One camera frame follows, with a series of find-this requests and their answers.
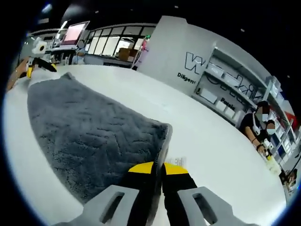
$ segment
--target gray fluffy towel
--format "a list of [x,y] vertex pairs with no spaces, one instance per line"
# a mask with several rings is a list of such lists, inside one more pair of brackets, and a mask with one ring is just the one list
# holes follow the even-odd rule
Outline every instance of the gray fluffy towel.
[[27,104],[50,166],[82,203],[117,185],[134,165],[162,162],[167,154],[169,124],[91,90],[69,73],[30,86]]

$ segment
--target white tabletop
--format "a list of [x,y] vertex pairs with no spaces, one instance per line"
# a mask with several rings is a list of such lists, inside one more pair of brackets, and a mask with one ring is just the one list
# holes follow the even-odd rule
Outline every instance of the white tabletop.
[[[285,208],[279,177],[273,175],[252,144],[235,127],[189,96],[130,69],[68,65],[58,73],[34,71],[8,92],[4,108],[8,160],[31,207],[54,224],[69,221],[82,205],[59,182],[34,138],[27,113],[28,86],[71,72],[91,89],[173,126],[168,158],[186,157],[197,186],[206,186],[233,207],[246,223],[271,225]],[[161,203],[153,225],[169,225]]]

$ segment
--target ceiling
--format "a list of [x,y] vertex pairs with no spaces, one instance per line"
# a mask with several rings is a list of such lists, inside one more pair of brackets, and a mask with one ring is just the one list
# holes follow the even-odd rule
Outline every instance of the ceiling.
[[301,121],[295,46],[297,8],[279,3],[191,2],[185,0],[65,0],[55,1],[41,18],[49,23],[34,30],[57,28],[64,20],[91,20],[88,29],[112,24],[157,23],[162,15],[186,18],[189,24],[213,31],[253,55],[282,84],[295,115]]

